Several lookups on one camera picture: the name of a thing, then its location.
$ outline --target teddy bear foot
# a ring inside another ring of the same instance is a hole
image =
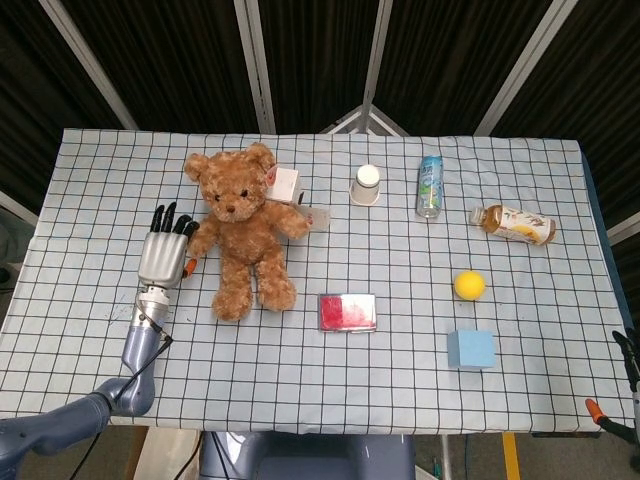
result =
[[[268,310],[290,310],[296,303],[296,287],[290,280],[260,285],[258,300]]]
[[[251,292],[220,290],[213,299],[213,311],[220,320],[239,322],[251,310]]]

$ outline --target robot finger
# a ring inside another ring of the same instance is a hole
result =
[[[162,231],[171,232],[171,226],[173,225],[173,215],[176,213],[176,202],[171,202],[171,205],[167,208],[167,212],[164,214],[164,221],[162,222]]]
[[[195,231],[200,228],[200,224],[198,222],[190,222],[182,232],[187,238],[191,239],[191,235],[195,233]]]
[[[160,231],[160,221],[162,220],[162,214],[164,213],[164,205],[160,205],[156,208],[156,212],[153,214],[153,221],[151,222],[151,231]]]
[[[184,231],[184,227],[191,221],[191,217],[189,215],[181,215],[178,221],[176,222],[176,226],[173,227],[173,233],[181,234]]]

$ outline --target white cup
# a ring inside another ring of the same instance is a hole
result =
[[[351,201],[356,205],[369,207],[380,196],[380,172],[373,165],[363,165],[358,169],[349,191]]]

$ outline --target teddy bear head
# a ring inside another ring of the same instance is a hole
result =
[[[254,143],[246,150],[213,157],[194,153],[184,171],[200,184],[202,197],[218,220],[234,223],[249,219],[264,204],[267,172],[275,164],[271,150]]]

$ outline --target blue cube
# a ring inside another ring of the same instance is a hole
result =
[[[479,330],[456,330],[447,336],[449,367],[480,370],[496,364],[493,334]]]

